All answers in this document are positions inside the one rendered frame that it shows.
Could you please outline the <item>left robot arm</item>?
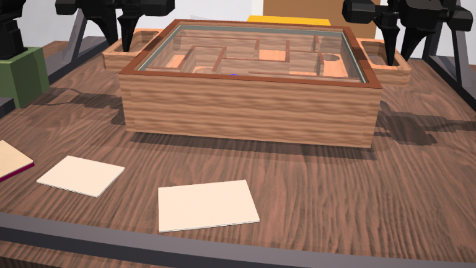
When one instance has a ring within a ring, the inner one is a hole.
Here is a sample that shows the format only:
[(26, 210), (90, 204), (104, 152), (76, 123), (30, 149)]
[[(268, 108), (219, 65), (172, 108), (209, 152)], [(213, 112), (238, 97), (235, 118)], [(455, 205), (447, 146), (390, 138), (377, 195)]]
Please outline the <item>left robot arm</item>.
[(404, 27), (435, 29), (438, 19), (453, 17), (457, 0), (392, 0), (391, 10), (399, 13)]

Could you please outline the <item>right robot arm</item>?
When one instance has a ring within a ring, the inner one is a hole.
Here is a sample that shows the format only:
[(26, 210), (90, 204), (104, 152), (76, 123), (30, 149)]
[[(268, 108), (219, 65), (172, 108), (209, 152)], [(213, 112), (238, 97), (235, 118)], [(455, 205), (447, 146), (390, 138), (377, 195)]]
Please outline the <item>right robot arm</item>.
[[(84, 17), (110, 17), (117, 6), (125, 6), (129, 0), (78, 0)], [(0, 60), (9, 60), (28, 50), (24, 47), (18, 17), (22, 17), (26, 0), (0, 0)]]

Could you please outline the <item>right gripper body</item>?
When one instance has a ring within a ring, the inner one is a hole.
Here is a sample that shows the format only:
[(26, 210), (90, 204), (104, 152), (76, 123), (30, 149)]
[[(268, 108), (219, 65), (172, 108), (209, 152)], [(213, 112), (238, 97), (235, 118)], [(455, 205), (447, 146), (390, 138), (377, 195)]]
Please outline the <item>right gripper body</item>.
[[(55, 7), (58, 15), (73, 15), (81, 9), (78, 0), (56, 0)], [(175, 0), (129, 0), (117, 9), (122, 9), (124, 16), (138, 16), (142, 12), (145, 16), (162, 17), (175, 9)]]

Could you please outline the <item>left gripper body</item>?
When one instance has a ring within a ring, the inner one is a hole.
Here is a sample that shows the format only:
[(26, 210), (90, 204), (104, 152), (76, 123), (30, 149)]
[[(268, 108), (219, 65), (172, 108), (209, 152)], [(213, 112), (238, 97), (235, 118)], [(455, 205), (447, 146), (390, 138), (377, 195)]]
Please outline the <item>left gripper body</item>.
[[(380, 26), (396, 27), (399, 13), (392, 11), (392, 0), (387, 0), (388, 6), (375, 5), (371, 0), (344, 0), (342, 15), (346, 22), (356, 24), (369, 24), (374, 18)], [(469, 32), (472, 28), (473, 15), (467, 9), (456, 5), (452, 19), (440, 20), (447, 22), (451, 30)]]

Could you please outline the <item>wooden maze board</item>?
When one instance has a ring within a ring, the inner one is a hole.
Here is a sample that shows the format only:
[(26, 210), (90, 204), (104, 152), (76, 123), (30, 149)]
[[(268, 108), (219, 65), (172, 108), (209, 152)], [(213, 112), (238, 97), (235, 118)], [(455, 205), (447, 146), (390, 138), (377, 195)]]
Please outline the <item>wooden maze board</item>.
[(371, 148), (382, 86), (406, 87), (412, 73), (350, 27), (272, 22), (174, 19), (102, 58), (120, 71), (126, 131), (360, 148)]

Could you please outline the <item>tan square board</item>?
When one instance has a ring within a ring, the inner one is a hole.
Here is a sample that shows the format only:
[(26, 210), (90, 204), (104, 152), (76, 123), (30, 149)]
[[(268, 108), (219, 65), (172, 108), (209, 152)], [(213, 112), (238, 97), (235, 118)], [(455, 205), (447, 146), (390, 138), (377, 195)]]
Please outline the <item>tan square board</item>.
[(0, 141), (0, 182), (32, 166), (34, 166), (33, 160), (4, 140)]

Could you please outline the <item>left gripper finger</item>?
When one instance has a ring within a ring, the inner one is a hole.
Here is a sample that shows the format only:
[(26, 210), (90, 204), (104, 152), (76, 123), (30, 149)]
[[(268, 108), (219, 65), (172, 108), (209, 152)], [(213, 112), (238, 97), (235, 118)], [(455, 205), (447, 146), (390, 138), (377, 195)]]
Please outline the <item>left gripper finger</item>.
[[(378, 22), (376, 21), (376, 18), (374, 18), (373, 22), (377, 25), (379, 29), (381, 29), (381, 32), (384, 38), (385, 48), (386, 48), (387, 62), (389, 66), (392, 66), (394, 62), (397, 36), (399, 34), (400, 28), (397, 25), (396, 27), (380, 26)], [(386, 33), (387, 33), (387, 37), (386, 37)]]
[(407, 28), (405, 29), (405, 35), (403, 38), (403, 44), (401, 49), (401, 55), (407, 62), (414, 49), (420, 43), (420, 41), (429, 34), (435, 34), (436, 30), (426, 30), (425, 28)]

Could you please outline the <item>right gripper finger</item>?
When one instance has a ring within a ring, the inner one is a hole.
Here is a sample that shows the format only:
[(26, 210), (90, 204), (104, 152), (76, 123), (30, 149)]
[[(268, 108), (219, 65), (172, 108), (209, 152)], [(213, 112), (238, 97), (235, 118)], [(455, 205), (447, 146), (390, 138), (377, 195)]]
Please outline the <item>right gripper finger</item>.
[(144, 15), (143, 13), (140, 13), (138, 16), (121, 15), (120, 17), (117, 18), (121, 25), (121, 39), (122, 39), (123, 52), (129, 52), (136, 24), (138, 23), (139, 18), (143, 15)]
[(118, 41), (116, 10), (114, 15), (110, 17), (92, 16), (86, 19), (93, 21), (100, 27), (110, 46)]

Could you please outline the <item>cream flat square panel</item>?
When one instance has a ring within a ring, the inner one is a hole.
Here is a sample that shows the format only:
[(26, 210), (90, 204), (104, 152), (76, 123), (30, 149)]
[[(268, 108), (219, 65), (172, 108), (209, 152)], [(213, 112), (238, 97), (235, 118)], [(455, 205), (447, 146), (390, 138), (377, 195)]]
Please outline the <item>cream flat square panel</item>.
[(98, 198), (124, 170), (120, 166), (67, 156), (37, 183)]

